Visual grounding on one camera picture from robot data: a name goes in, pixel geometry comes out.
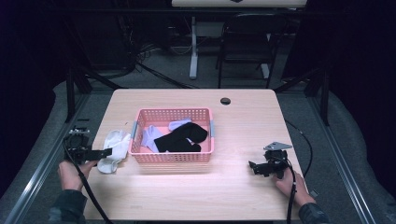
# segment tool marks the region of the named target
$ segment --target pink basket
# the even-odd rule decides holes
[[[189,118],[208,131],[208,137],[199,145],[201,152],[164,152],[154,153],[148,147],[142,147],[143,131],[150,125],[158,128],[163,134],[170,133],[169,122]],[[176,161],[209,161],[215,145],[212,113],[208,108],[173,108],[173,109],[140,109],[131,131],[128,152],[137,162],[176,162]]]

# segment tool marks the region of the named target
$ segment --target white sock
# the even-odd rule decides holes
[[[99,160],[98,170],[105,174],[116,172],[118,163],[125,159],[128,151],[131,135],[123,130],[111,131],[104,143],[104,148],[112,147],[112,153],[104,159]]]
[[[148,147],[154,153],[159,153],[157,146],[155,145],[154,139],[162,137],[163,134],[155,126],[150,125],[143,131],[143,139],[141,142],[142,147]]]
[[[183,125],[183,124],[189,123],[189,122],[191,122],[191,119],[189,119],[189,118],[185,118],[185,119],[181,119],[181,120],[176,120],[176,121],[171,121],[171,122],[169,123],[169,126],[168,126],[169,131],[172,132],[174,129],[180,127],[180,126]]]

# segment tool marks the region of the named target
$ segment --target table surface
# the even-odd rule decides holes
[[[231,103],[221,104],[223,97]],[[215,130],[210,161],[143,165],[127,154],[115,174],[103,175],[94,167],[89,183],[110,219],[286,219],[288,198],[271,177],[254,175],[248,166],[248,161],[266,162],[263,147],[273,142],[291,145],[271,90],[117,90],[93,148],[103,148],[113,130],[129,133],[139,109],[169,107],[210,108]],[[288,149],[288,155],[294,170],[301,173],[294,148]],[[297,212],[293,207],[293,219]],[[84,215],[101,219],[91,200]]]
[[[173,7],[305,7],[306,0],[173,0]]]

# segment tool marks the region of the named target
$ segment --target black circle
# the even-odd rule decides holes
[[[223,97],[220,99],[220,102],[222,105],[229,105],[231,103],[231,100],[227,97]]]

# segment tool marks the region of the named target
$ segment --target human hand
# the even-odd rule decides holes
[[[88,161],[79,166],[81,172],[88,178],[91,168],[98,161]],[[59,163],[58,175],[61,178],[62,189],[74,189],[81,191],[82,181],[78,175],[76,167],[70,161],[62,161]]]
[[[315,200],[308,194],[305,188],[305,181],[300,174],[296,172],[296,193],[294,195],[294,201],[303,206],[306,203],[316,203]],[[284,175],[282,179],[277,178],[276,175],[273,176],[273,180],[276,183],[276,186],[282,191],[283,194],[290,197],[291,186],[293,185],[293,175],[290,169],[286,169],[284,171]]]

